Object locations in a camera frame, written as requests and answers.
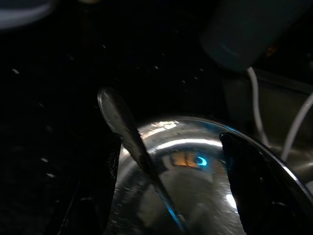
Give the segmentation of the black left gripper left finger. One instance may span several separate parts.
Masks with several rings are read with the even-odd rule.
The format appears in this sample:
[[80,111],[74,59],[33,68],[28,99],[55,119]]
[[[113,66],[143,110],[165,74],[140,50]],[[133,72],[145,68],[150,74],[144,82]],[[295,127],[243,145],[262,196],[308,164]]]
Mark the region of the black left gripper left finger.
[[96,145],[62,204],[59,235],[103,234],[115,191],[120,147],[118,134],[109,134]]

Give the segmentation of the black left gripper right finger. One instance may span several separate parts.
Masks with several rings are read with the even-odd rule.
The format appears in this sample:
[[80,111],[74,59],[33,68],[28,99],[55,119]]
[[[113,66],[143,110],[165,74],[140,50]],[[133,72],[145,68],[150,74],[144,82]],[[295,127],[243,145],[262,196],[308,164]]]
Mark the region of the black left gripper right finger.
[[272,158],[232,133],[220,134],[231,193],[248,235],[311,235],[313,205]]

